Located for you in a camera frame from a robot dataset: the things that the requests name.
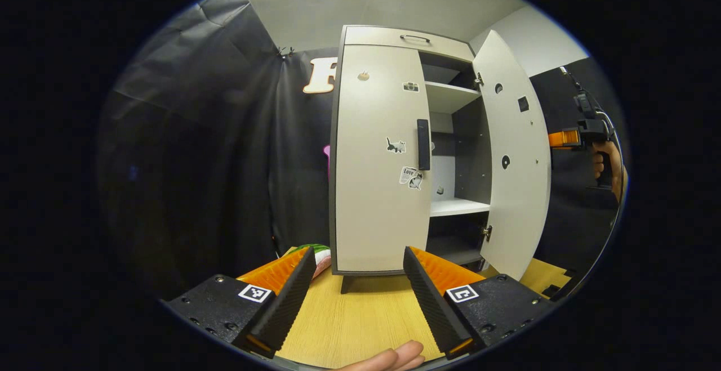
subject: open cabinet door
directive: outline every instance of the open cabinet door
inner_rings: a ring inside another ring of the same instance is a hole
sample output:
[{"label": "open cabinet door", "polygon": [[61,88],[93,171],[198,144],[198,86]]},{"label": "open cabinet door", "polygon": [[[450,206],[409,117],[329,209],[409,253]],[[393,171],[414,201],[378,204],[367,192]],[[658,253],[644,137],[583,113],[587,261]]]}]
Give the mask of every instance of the open cabinet door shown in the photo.
[{"label": "open cabinet door", "polygon": [[331,129],[332,270],[402,273],[405,246],[425,248],[433,184],[418,51],[346,45],[339,83]]},{"label": "open cabinet door", "polygon": [[551,152],[538,97],[495,30],[473,60],[481,75],[491,143],[490,237],[481,255],[520,280],[536,252],[548,212]]}]

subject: wooden table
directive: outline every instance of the wooden table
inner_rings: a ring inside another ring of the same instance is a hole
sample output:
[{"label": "wooden table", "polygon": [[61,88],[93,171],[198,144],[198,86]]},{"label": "wooden table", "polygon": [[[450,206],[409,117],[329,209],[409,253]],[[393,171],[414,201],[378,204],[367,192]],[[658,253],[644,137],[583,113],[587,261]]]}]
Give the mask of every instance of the wooden table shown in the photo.
[{"label": "wooden table", "polygon": [[[569,277],[563,272],[534,259],[521,283],[540,294],[551,283],[564,286]],[[490,267],[480,274],[494,276],[497,271]],[[341,283],[342,276],[330,269],[313,280],[278,356],[340,368],[409,340],[423,344],[426,361],[443,356],[405,275],[358,277],[347,294],[340,294]]]}]

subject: white cabinet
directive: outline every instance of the white cabinet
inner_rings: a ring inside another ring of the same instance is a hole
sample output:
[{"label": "white cabinet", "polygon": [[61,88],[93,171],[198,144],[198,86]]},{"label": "white cabinet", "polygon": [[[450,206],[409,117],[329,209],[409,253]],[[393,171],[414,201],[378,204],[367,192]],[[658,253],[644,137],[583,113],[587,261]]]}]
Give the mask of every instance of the white cabinet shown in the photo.
[{"label": "white cabinet", "polygon": [[[425,65],[459,74],[433,82]],[[336,86],[333,273],[400,274],[412,245],[457,263],[483,255],[520,279],[548,211],[550,152],[531,82],[499,35],[490,32],[474,55],[468,43],[430,33],[345,26]],[[481,217],[472,215],[486,215],[488,239],[438,232],[448,220]]]}]

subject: green object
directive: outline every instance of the green object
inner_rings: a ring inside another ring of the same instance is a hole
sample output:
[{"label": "green object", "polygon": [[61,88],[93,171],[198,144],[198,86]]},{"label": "green object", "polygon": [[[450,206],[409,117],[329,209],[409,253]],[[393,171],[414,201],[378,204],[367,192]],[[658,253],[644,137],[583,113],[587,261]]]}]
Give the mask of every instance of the green object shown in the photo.
[{"label": "green object", "polygon": [[301,248],[306,248],[306,247],[312,247],[313,253],[315,253],[315,254],[317,254],[319,251],[330,250],[330,247],[328,247],[327,245],[322,245],[322,244],[318,244],[318,243],[310,243],[310,244],[299,245],[298,247],[294,248],[290,253],[295,253],[296,251],[301,250]]}]

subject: cabinet leg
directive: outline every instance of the cabinet leg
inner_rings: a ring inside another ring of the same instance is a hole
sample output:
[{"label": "cabinet leg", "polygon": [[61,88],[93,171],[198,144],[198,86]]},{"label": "cabinet leg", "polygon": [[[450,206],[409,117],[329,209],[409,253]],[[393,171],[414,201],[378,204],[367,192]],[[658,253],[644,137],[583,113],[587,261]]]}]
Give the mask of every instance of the cabinet leg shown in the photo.
[{"label": "cabinet leg", "polygon": [[340,294],[345,294],[350,289],[350,283],[353,280],[352,276],[343,276],[343,281],[340,284]]}]

